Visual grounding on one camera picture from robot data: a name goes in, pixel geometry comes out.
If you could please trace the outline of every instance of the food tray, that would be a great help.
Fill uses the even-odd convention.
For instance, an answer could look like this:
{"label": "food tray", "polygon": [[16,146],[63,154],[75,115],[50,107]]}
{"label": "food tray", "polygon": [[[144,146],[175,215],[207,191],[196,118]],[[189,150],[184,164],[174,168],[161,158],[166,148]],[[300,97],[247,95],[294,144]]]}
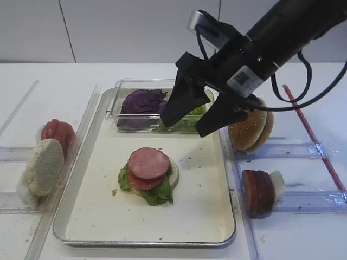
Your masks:
{"label": "food tray", "polygon": [[[125,80],[103,94],[60,201],[54,236],[72,246],[217,248],[230,244],[236,225],[219,132],[200,138],[117,131],[107,111],[117,109],[111,108],[118,105],[114,97],[129,82],[137,88],[146,86],[142,84],[146,81]],[[161,148],[178,165],[180,180],[173,205],[148,206],[143,198],[120,190],[118,173],[140,147]]]}

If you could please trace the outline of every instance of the black cable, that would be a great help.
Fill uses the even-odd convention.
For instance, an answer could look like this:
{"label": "black cable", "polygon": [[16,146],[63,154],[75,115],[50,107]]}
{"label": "black cable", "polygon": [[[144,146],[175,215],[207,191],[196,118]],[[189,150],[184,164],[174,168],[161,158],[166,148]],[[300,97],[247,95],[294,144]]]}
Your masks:
{"label": "black cable", "polygon": [[[200,36],[200,32],[199,32],[199,27],[203,28],[203,26],[199,26],[197,25],[196,27],[196,38],[198,39],[198,43],[199,43],[199,47],[200,50],[202,52],[202,54],[204,55],[204,53],[206,54],[206,50],[202,44],[201,41],[201,36]],[[208,61],[208,56],[206,54],[206,57],[204,56],[205,60]],[[229,87],[227,87],[226,89],[229,89],[230,92],[232,92],[233,94],[235,94],[235,96],[233,96],[234,99],[236,99],[238,102],[240,102],[243,105],[246,105],[249,108],[252,109],[257,109],[257,110],[262,110],[262,111],[273,111],[273,112],[283,112],[283,111],[292,111],[292,110],[296,110],[296,109],[300,109],[300,108],[304,108],[307,107],[313,103],[315,103],[316,101],[320,100],[321,98],[323,98],[326,94],[328,94],[330,91],[332,91],[332,89],[337,85],[337,83],[343,78],[343,76],[346,74],[347,72],[347,62],[345,63],[345,65],[343,66],[342,70],[340,71],[340,73],[336,76],[336,78],[332,81],[332,83],[326,88],[324,89],[320,94],[318,94],[317,96],[315,96],[314,98],[300,104],[300,105],[296,105],[296,106],[291,106],[291,107],[262,107],[262,106],[257,106],[252,104],[251,102],[245,100],[244,98],[242,98],[241,96],[239,96],[236,92],[234,92],[232,89],[230,89]]]}
{"label": "black cable", "polygon": [[278,87],[277,87],[277,83],[276,83],[276,76],[275,74],[272,74],[271,75],[271,84],[272,84],[272,89],[273,89],[273,92],[275,93],[275,96],[284,101],[284,102],[290,102],[290,103],[295,103],[295,102],[298,102],[300,101],[301,99],[303,99],[307,92],[309,91],[309,88],[310,88],[310,85],[311,85],[311,81],[312,81],[312,68],[311,68],[311,65],[310,63],[304,58],[303,56],[303,52],[302,50],[300,50],[298,52],[298,57],[299,59],[301,60],[301,62],[305,65],[306,67],[306,73],[307,73],[307,80],[306,80],[306,86],[304,88],[304,91],[296,98],[296,99],[293,99],[293,100],[285,100],[280,92],[278,91]]}

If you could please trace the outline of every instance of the white table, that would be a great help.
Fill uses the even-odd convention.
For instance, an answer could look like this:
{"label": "white table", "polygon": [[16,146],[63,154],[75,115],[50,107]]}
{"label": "white table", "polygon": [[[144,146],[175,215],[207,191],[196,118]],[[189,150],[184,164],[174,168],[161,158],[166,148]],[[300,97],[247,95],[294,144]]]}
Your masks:
{"label": "white table", "polygon": [[[341,63],[315,63],[312,89],[307,95],[313,97],[340,71]],[[122,78],[166,78],[176,76],[174,64],[2,64],[0,65],[0,125],[6,120],[30,86],[39,80],[30,98],[37,107],[29,106],[25,113],[18,113],[0,138],[0,145],[16,142],[16,134],[26,132],[28,138],[21,145],[34,146],[32,134],[36,127],[50,120],[56,112],[61,120],[71,122],[77,129],[95,84],[101,92],[113,88]],[[285,65],[277,73],[279,86],[288,84],[294,96],[306,82],[305,68],[300,63]],[[347,126],[343,107],[347,96],[347,77],[323,100],[304,108],[303,112],[317,137],[335,151],[331,161],[339,176],[347,182]],[[283,106],[271,89],[269,81],[256,92],[268,106]],[[50,111],[44,111],[48,100]],[[68,112],[63,107],[72,108]],[[301,125],[288,123],[284,127],[291,137],[299,136]],[[0,191],[13,191],[23,165],[2,165]],[[234,243],[218,250],[179,249],[73,249],[60,244],[49,232],[40,259],[250,259],[245,232],[238,205],[235,209],[238,225]],[[29,247],[40,216],[28,214],[0,215],[0,259],[23,259]],[[344,214],[294,214],[276,213],[270,218],[253,221],[255,239],[261,259],[338,259],[345,257],[347,231]]]}

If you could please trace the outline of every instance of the red straw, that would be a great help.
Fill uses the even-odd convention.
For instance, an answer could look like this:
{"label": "red straw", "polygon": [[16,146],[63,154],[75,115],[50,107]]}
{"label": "red straw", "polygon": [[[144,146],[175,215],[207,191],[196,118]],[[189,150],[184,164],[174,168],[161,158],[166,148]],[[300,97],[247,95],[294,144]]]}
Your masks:
{"label": "red straw", "polygon": [[[285,92],[286,92],[288,98],[289,98],[290,100],[293,100],[294,97],[293,97],[291,91],[289,90],[288,86],[287,86],[287,85],[283,85],[283,88],[284,88],[284,90],[285,90]],[[317,139],[317,137],[315,136],[315,134],[313,133],[313,130],[312,130],[312,128],[310,127],[309,123],[307,122],[307,120],[306,120],[304,114],[302,113],[302,111],[301,111],[300,109],[296,109],[295,111],[297,112],[297,114],[298,114],[298,116],[299,116],[301,122],[303,123],[303,125],[304,125],[304,127],[305,127],[307,133],[309,134],[309,136],[310,136],[312,142],[314,142],[315,144],[318,144],[318,143],[319,143],[319,142],[318,142],[318,139]],[[324,157],[322,154],[321,154],[320,156],[322,157],[322,161],[324,162],[324,164],[325,164],[327,170],[329,171],[329,173],[330,173],[330,175],[331,175],[331,177],[332,177],[334,183],[336,184],[336,187],[337,187],[340,191],[346,191],[346,188],[344,187],[342,181],[340,180],[339,176],[337,175],[337,173],[336,173],[334,167],[332,167],[332,164],[331,164],[330,160],[329,160],[328,158]]]}

